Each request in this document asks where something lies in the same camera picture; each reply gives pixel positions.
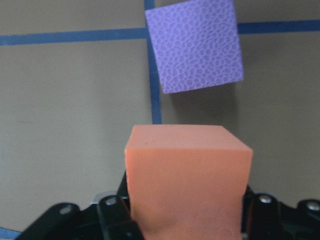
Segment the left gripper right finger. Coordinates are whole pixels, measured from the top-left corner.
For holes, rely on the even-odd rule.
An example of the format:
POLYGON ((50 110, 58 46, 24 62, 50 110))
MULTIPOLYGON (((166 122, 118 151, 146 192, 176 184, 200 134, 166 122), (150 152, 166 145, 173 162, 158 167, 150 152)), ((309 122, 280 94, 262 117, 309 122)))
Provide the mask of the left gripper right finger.
POLYGON ((305 199, 290 207, 248 186, 243 196, 243 240, 319 240, 320 201, 305 199))

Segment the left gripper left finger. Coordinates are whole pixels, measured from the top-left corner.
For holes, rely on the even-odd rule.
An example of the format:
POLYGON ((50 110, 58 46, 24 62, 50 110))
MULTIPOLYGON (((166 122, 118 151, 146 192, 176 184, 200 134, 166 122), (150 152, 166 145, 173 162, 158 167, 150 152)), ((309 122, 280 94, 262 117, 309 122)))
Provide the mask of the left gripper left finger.
POLYGON ((84 210, 62 202, 48 208, 22 233, 23 240, 142 240, 130 215, 127 177, 116 193, 101 197, 84 210))

